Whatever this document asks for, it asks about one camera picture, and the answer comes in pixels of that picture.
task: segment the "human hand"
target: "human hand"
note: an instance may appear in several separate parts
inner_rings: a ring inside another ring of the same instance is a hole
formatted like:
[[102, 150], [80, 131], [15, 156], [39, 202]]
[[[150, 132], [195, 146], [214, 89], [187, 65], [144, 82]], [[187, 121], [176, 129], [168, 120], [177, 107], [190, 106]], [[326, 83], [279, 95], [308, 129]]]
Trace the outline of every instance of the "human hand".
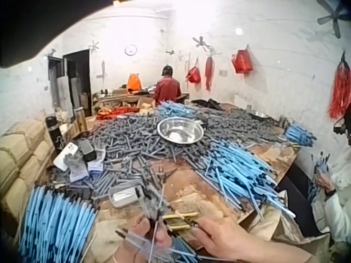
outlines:
[[315, 181], [316, 184], [327, 193], [335, 190], [335, 185], [327, 174], [316, 174]]
[[240, 225], [229, 218], [215, 222], [210, 218], [196, 221], [199, 228], [193, 229], [193, 235], [205, 247], [207, 252], [229, 260], [245, 260], [247, 253], [258, 243], [258, 238], [247, 233]]
[[[153, 234], [149, 219], [146, 218], [144, 214], [140, 214], [130, 221], [128, 225], [128, 232], [133, 232], [142, 237], [148, 236], [150, 233]], [[167, 229], [163, 223], [158, 224], [158, 228], [155, 234], [155, 245], [161, 249], [168, 248], [172, 245], [172, 240], [168, 235]], [[138, 251], [138, 248], [130, 244], [128, 241], [124, 240], [115, 253], [114, 258], [120, 263], [133, 262], [133, 259], [131, 260], [131, 258], [135, 257], [138, 254]]]

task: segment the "plastic bag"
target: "plastic bag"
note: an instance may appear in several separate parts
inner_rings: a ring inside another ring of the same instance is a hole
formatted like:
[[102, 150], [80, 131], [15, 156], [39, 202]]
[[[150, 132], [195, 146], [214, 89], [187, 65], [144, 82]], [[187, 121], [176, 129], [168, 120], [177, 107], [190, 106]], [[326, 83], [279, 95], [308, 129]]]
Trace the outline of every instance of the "plastic bag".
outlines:
[[189, 72], [188, 72], [188, 74], [186, 76], [186, 79], [190, 83], [199, 84], [201, 82], [200, 70], [197, 67], [198, 64], [199, 64], [199, 59], [196, 59], [194, 67], [189, 70]]
[[141, 90], [141, 82], [139, 79], [139, 74], [130, 74], [128, 83], [127, 83], [127, 90], [129, 92], [135, 92]]
[[238, 50], [237, 55], [231, 56], [231, 62], [233, 63], [235, 73], [249, 73], [253, 70], [250, 54], [248, 49]]

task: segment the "cloth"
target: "cloth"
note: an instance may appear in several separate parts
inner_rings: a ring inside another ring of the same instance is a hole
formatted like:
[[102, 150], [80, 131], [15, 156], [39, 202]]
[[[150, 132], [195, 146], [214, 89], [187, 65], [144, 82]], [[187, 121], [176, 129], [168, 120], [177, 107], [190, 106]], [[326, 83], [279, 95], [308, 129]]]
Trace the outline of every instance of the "cloth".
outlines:
[[312, 203], [313, 215], [321, 232], [330, 231], [335, 242], [346, 242], [351, 236], [351, 148], [347, 146], [331, 166], [331, 179], [336, 194], [325, 202], [320, 191]]
[[165, 76], [156, 85], [154, 99], [157, 105], [168, 100], [176, 102], [177, 97], [181, 94], [179, 82], [171, 76]]

